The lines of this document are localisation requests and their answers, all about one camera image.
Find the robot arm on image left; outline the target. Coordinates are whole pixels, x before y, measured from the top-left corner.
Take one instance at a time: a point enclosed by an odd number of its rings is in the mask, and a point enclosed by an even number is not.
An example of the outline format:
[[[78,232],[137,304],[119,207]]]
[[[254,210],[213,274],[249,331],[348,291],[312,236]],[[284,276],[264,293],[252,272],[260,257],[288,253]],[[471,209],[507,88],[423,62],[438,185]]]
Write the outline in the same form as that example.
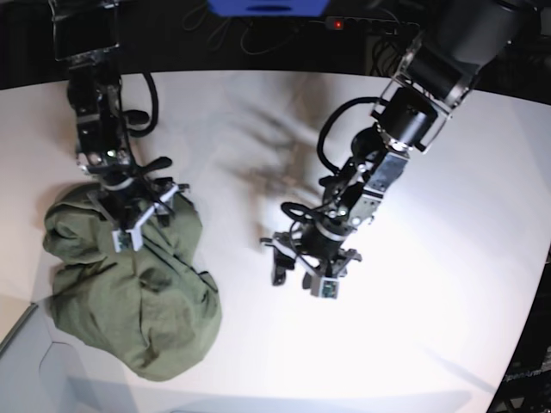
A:
[[[155,80],[145,75],[150,111],[124,106],[118,65],[116,1],[53,1],[55,58],[67,67],[67,100],[75,115],[77,166],[91,183],[75,187],[44,218],[43,246],[60,260],[54,292],[128,296],[213,293],[210,274],[194,269],[189,235],[201,221],[185,186],[157,157],[142,163],[131,146],[158,124]]]

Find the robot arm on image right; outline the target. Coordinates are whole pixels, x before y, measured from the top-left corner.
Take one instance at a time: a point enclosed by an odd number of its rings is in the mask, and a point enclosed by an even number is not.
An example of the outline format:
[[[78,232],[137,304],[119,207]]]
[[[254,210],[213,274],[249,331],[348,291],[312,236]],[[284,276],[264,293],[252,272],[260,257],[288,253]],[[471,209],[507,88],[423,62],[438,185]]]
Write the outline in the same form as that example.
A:
[[[405,49],[390,84],[379,97],[352,99],[338,107],[319,132],[316,152],[328,169],[316,207],[285,202],[291,225],[263,239],[273,251],[271,282],[284,284],[296,266],[313,296],[335,298],[357,250],[344,242],[371,221],[386,191],[401,177],[413,150],[427,151],[443,125],[473,89],[481,70],[522,26],[546,7],[543,1],[448,1]],[[351,141],[342,166],[324,146],[332,126],[350,108],[371,106],[372,126]]]

